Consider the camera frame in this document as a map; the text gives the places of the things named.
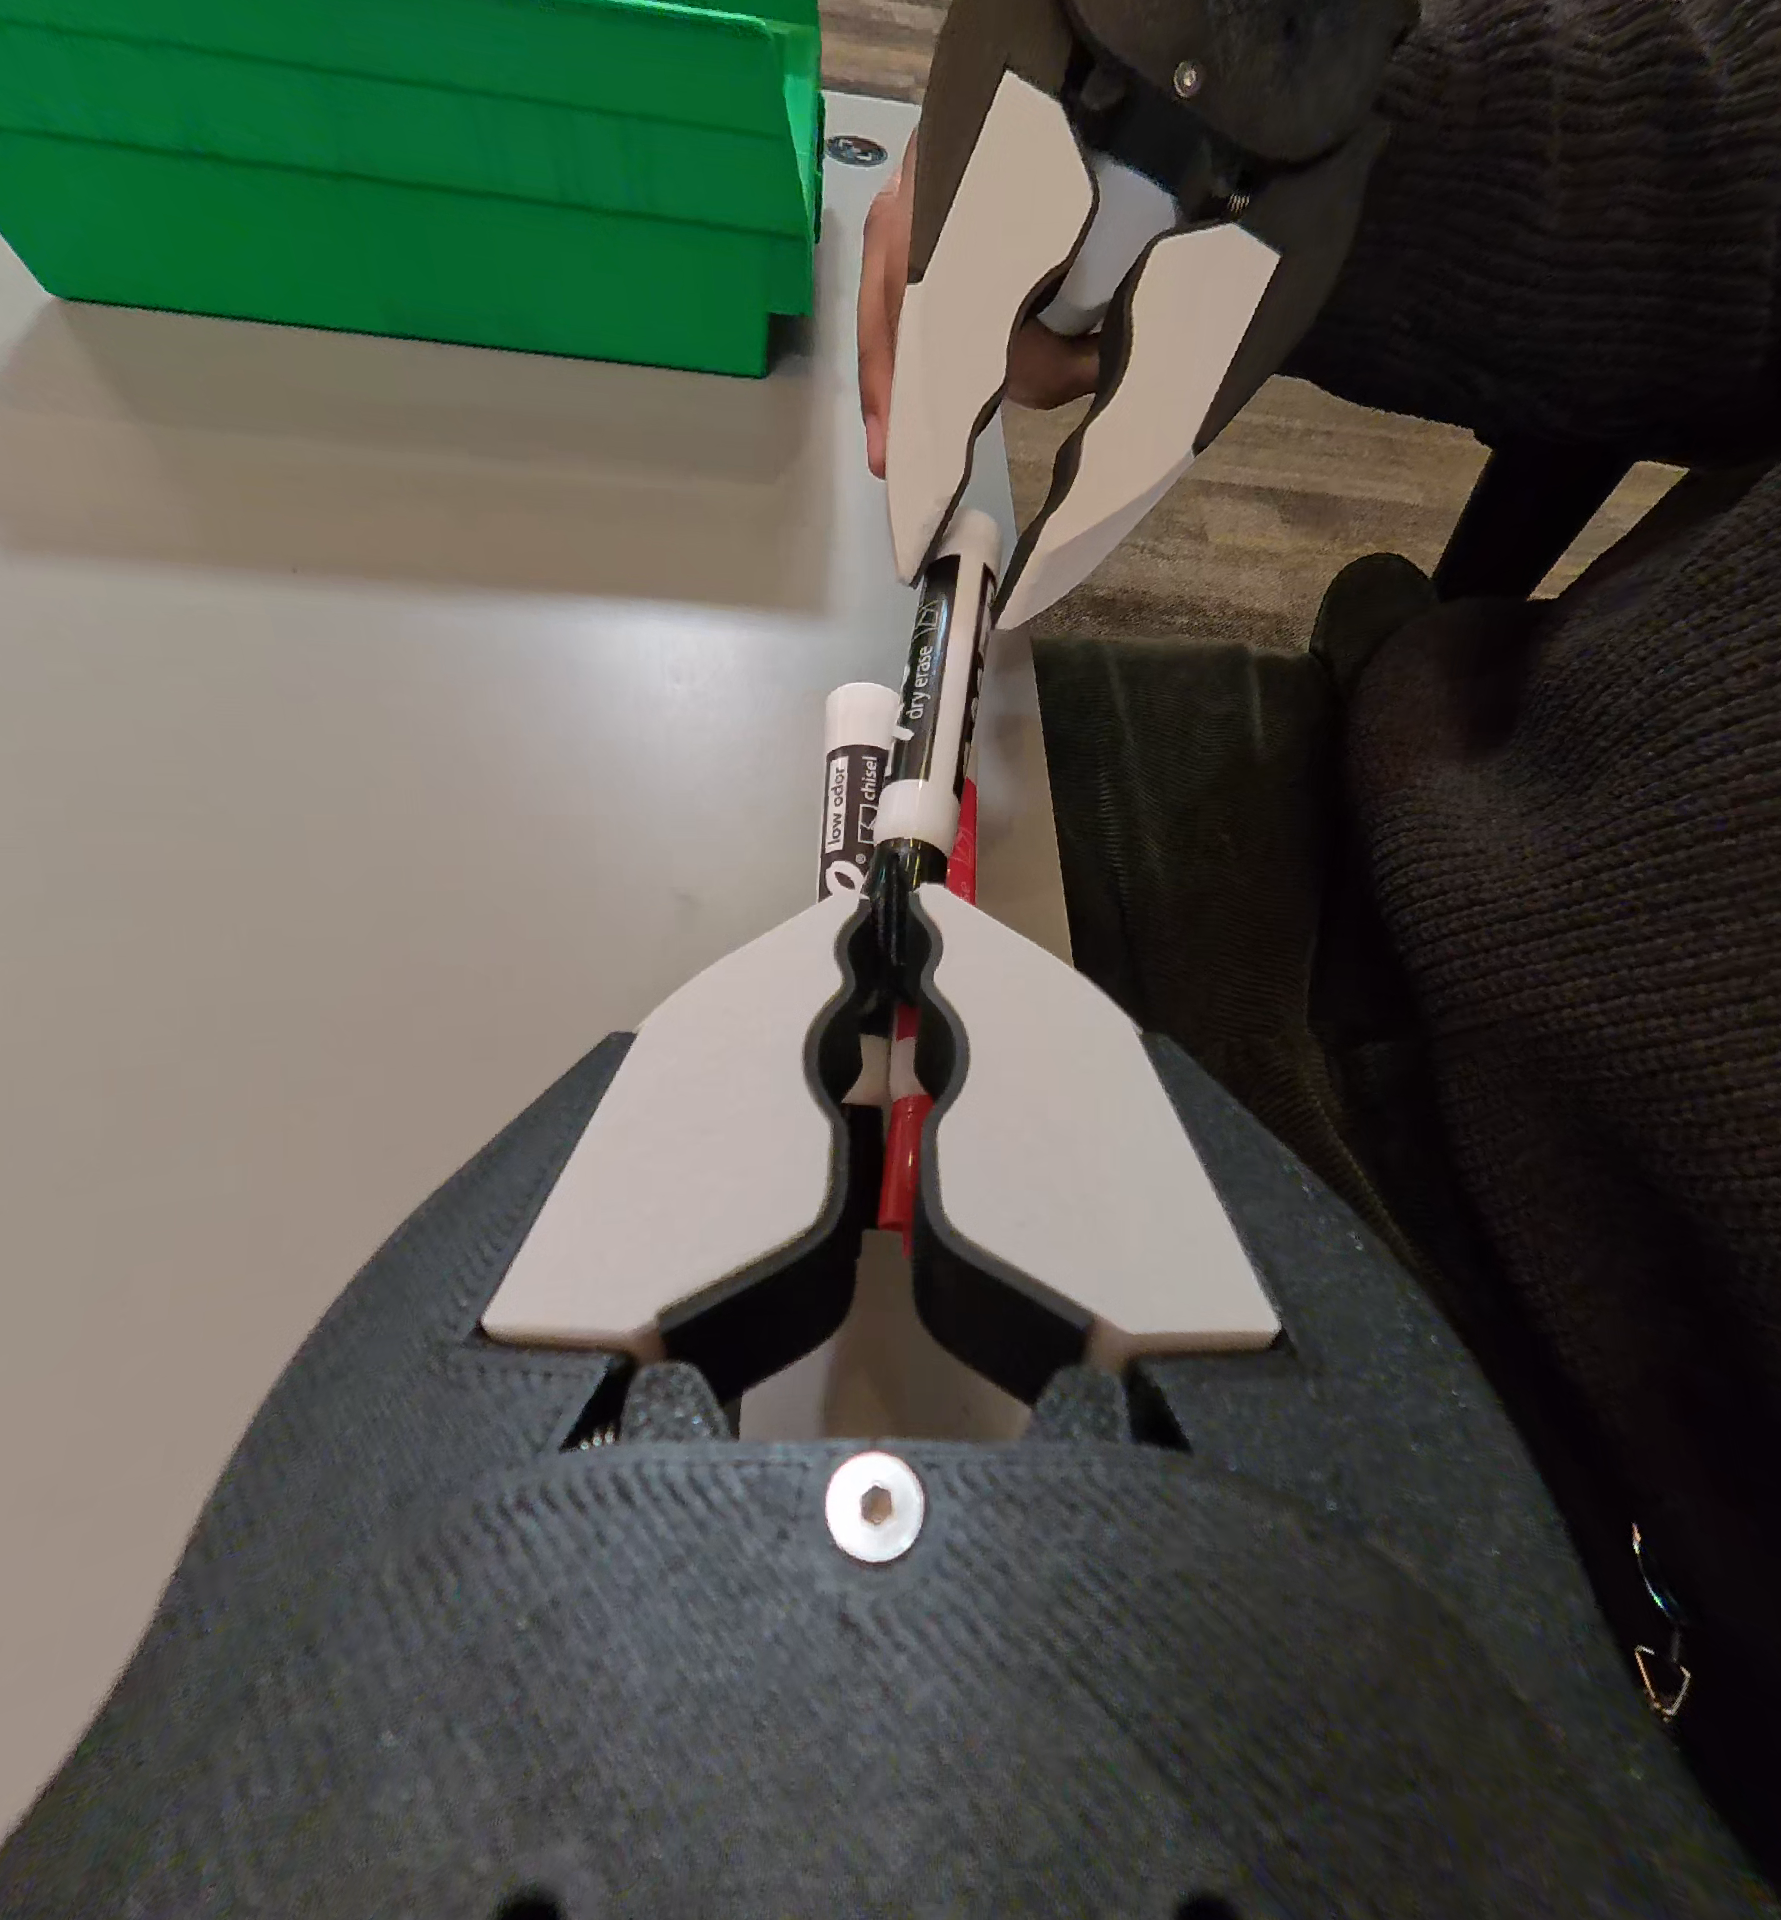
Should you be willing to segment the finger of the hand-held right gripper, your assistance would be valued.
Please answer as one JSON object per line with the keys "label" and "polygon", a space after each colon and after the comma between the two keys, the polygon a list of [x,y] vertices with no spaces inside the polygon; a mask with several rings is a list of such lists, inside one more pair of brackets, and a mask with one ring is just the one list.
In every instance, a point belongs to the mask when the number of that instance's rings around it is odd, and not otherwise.
{"label": "finger of the hand-held right gripper", "polygon": [[1011,336],[1069,271],[1092,210],[1092,168],[1065,103],[1001,73],[932,250],[907,262],[885,427],[887,526],[904,580],[942,544],[1002,393]]}
{"label": "finger of the hand-held right gripper", "polygon": [[1099,389],[1020,535],[994,620],[1020,626],[1076,586],[1195,466],[1198,435],[1280,255],[1240,226],[1166,230],[1111,305]]}

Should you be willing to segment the person's right hand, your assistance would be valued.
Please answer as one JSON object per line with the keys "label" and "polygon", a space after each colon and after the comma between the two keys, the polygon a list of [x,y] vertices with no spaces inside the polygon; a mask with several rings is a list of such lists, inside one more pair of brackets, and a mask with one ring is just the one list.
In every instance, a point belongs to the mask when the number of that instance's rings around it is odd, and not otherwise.
{"label": "person's right hand", "polygon": [[[855,291],[855,388],[862,405],[865,457],[875,479],[885,476],[887,414],[894,405],[894,366],[907,286],[907,236],[914,206],[916,136],[885,187],[874,195],[862,226],[862,271]],[[1005,362],[1005,399],[1053,411],[1096,393],[1099,339],[1065,339],[1039,318],[1017,327]]]}

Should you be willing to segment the green plastic bin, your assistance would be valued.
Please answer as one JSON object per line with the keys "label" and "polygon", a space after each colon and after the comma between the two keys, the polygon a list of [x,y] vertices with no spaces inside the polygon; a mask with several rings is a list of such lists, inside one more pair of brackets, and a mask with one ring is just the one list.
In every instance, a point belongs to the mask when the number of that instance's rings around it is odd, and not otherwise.
{"label": "green plastic bin", "polygon": [[820,206],[816,2],[0,2],[61,301],[761,379]]}

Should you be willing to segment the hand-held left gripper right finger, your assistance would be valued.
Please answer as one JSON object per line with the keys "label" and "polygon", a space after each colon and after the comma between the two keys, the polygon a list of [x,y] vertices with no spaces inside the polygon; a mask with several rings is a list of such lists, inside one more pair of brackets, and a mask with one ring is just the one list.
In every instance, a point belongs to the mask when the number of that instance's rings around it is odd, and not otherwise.
{"label": "hand-held left gripper right finger", "polygon": [[1028,1406],[1069,1365],[1264,1353],[1280,1313],[1102,989],[946,888],[907,908],[932,1092],[911,1281],[935,1340]]}

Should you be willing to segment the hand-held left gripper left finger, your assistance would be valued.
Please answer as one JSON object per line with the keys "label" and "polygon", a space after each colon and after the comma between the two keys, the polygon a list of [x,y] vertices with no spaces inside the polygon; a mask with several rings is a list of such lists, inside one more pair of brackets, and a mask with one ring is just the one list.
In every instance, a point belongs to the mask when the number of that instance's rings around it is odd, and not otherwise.
{"label": "hand-held left gripper left finger", "polygon": [[622,1038],[481,1314],[489,1340],[686,1361],[736,1400],[845,1323],[874,1212],[842,1103],[862,1070],[862,930],[829,897]]}

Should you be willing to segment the red dry erase marker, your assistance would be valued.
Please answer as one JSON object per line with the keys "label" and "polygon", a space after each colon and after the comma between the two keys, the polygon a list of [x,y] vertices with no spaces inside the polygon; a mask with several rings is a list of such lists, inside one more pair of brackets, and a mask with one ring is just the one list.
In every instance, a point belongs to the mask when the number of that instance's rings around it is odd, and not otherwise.
{"label": "red dry erase marker", "polygon": [[[971,745],[971,761],[968,761],[968,782],[965,782],[965,791],[963,791],[961,837],[958,837],[958,846],[952,853],[948,879],[942,879],[942,884],[952,891],[955,900],[963,900],[968,904],[976,902],[974,745]],[[897,913],[887,937],[881,937],[881,930],[878,930],[878,939],[881,939],[881,947],[885,947],[887,982],[897,989],[897,998],[887,1005],[887,1015],[894,1021],[894,1066],[890,1066],[890,1074],[894,1074],[894,1144],[890,1144],[890,1158],[894,1158],[897,1205],[907,1207],[907,1235],[903,1235],[903,1246],[911,1249],[916,1190],[919,1190],[919,1174],[923,1174],[923,1126],[926,1126],[926,1116],[932,1112],[932,1092],[926,1089],[926,1083],[919,1079],[919,1070],[916,1070],[916,1040],[919,1040],[919,1033],[923,1033],[923,1009],[907,995],[907,982],[914,980],[914,959],[907,957],[903,913]]]}

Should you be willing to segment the person's dark trouser leg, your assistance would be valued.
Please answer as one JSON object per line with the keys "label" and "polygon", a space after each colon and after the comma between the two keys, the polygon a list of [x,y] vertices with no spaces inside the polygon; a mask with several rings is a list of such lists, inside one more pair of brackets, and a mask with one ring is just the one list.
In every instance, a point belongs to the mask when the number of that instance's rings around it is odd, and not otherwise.
{"label": "person's dark trouser leg", "polygon": [[1300,649],[1034,641],[1076,969],[1303,1158],[1335,1131],[1310,975],[1344,688],[1435,603],[1423,567],[1378,551],[1328,584]]}

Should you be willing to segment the grey desk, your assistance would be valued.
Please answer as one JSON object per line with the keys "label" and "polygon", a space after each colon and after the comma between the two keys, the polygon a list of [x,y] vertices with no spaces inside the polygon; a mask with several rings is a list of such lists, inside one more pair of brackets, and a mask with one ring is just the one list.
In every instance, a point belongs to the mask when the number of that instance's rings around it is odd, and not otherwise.
{"label": "grey desk", "polygon": [[829,99],[765,379],[53,301],[0,240],[0,1839],[271,1378],[586,1047],[813,892],[907,593]]}

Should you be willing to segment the person's torso in black sweater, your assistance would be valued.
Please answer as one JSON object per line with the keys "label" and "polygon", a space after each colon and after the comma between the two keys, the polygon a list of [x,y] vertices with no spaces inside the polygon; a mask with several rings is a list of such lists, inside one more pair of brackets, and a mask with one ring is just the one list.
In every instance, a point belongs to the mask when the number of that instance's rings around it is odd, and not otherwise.
{"label": "person's torso in black sweater", "polygon": [[1781,457],[1550,603],[1404,618],[1347,703],[1469,1301],[1680,1741],[1781,1890]]}

